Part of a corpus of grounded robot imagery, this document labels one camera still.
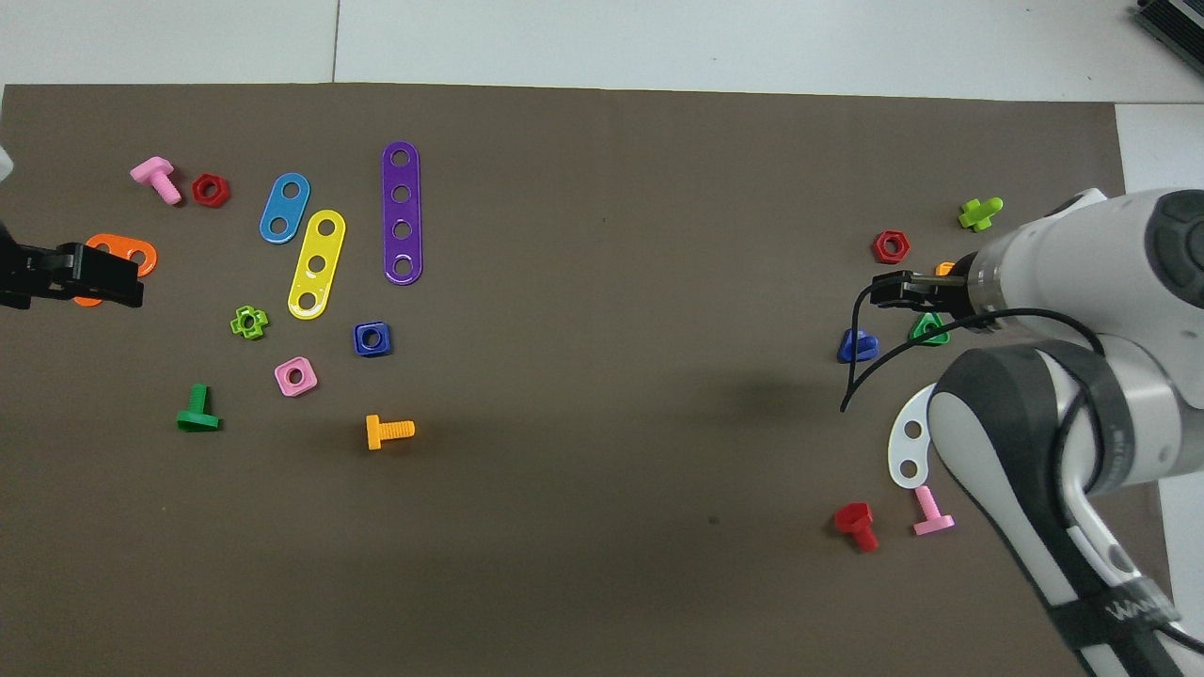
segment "blue nut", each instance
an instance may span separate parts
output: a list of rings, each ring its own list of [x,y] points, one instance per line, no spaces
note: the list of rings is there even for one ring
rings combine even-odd
[[[878,357],[878,337],[870,336],[862,330],[857,330],[857,361],[863,363]],[[840,349],[836,353],[836,359],[840,364],[852,361],[852,330],[844,330],[844,338],[840,340]]]
[[[365,322],[356,324],[355,354],[362,358],[379,358],[393,352],[393,340],[389,337],[389,325],[383,322]]]

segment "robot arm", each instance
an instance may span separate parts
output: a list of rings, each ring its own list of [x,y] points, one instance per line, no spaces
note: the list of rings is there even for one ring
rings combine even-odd
[[[1088,673],[1204,675],[1199,647],[1168,635],[1170,601],[1087,502],[1204,466],[1204,190],[1088,190],[949,278],[877,282],[878,306],[1047,338],[962,354],[928,401],[932,442]],[[982,317],[1016,308],[1075,318],[1103,349],[1047,317]]]

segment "green triangle nut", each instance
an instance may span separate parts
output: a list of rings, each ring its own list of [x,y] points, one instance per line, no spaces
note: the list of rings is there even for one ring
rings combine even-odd
[[[908,334],[908,338],[919,338],[920,336],[923,336],[925,334],[932,331],[933,329],[944,325],[945,323],[940,322],[940,317],[938,317],[937,313],[923,313],[922,316],[920,316],[920,319],[915,323],[915,326],[911,328],[911,331]],[[927,341],[923,341],[920,345],[944,346],[948,342],[949,342],[949,332],[945,332],[933,336],[932,338],[928,338]]]

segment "toy bolt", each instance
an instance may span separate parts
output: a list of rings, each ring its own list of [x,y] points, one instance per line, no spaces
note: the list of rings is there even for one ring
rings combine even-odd
[[[928,489],[927,484],[921,484],[915,488],[915,498],[920,501],[920,507],[923,510],[923,522],[913,526],[916,536],[923,536],[925,534],[949,529],[954,525],[952,517],[940,514],[940,508],[937,507],[937,501],[933,500],[932,490]]]
[[[142,186],[150,186],[155,189],[155,193],[163,198],[164,202],[169,205],[175,205],[179,202],[179,190],[176,190],[175,184],[167,178],[167,175],[176,171],[176,167],[171,166],[171,163],[155,155],[149,160],[142,163],[141,165],[130,170],[130,176],[134,181],[137,181]]]
[[[970,200],[962,205],[962,216],[957,217],[957,220],[962,223],[962,228],[973,228],[974,232],[982,232],[991,228],[991,217],[1002,208],[1003,200],[999,198],[991,198],[986,202]]]
[[[364,417],[364,423],[368,429],[368,448],[372,451],[380,448],[382,440],[403,440],[418,432],[413,420],[380,423],[380,417],[374,413]]]
[[[176,428],[188,432],[203,430],[217,430],[222,419],[205,413],[205,399],[209,394],[209,387],[203,383],[193,385],[188,395],[188,408],[176,414]]]
[[[869,511],[869,504],[849,504],[836,513],[836,528],[844,534],[851,534],[863,553],[878,549],[878,537],[869,528],[873,523],[874,513]]]

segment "black device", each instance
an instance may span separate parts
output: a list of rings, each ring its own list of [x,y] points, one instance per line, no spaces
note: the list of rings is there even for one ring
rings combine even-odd
[[[85,296],[142,306],[138,265],[82,242],[54,249],[20,245],[0,223],[0,305],[29,308],[30,300]]]

